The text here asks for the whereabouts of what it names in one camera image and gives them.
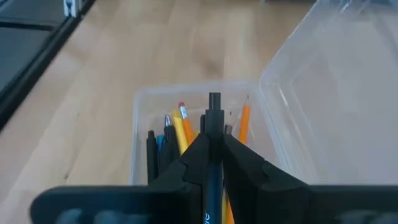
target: wooden table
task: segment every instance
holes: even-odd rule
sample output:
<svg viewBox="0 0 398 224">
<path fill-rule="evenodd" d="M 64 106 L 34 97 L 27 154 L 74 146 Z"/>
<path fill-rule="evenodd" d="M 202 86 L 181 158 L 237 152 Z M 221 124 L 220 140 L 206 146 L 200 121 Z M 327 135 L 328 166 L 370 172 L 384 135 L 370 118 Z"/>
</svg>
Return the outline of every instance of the wooden table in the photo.
<svg viewBox="0 0 398 224">
<path fill-rule="evenodd" d="M 0 221 L 41 191 L 127 184 L 134 93 L 258 79 L 310 4 L 97 0 L 0 135 Z"/>
</svg>

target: yellow pencil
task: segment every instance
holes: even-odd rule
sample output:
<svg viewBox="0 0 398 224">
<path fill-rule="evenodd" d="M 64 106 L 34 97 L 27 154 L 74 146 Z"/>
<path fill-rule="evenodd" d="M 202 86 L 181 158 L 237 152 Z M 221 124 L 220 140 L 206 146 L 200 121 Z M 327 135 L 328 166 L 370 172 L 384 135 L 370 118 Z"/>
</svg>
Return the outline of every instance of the yellow pencil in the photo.
<svg viewBox="0 0 398 224">
<path fill-rule="evenodd" d="M 182 155 L 188 148 L 188 142 L 187 137 L 185 137 L 184 127 L 179 110 L 173 110 L 172 119 L 175 132 L 177 133 L 178 148 L 180 149 L 180 155 Z"/>
</svg>

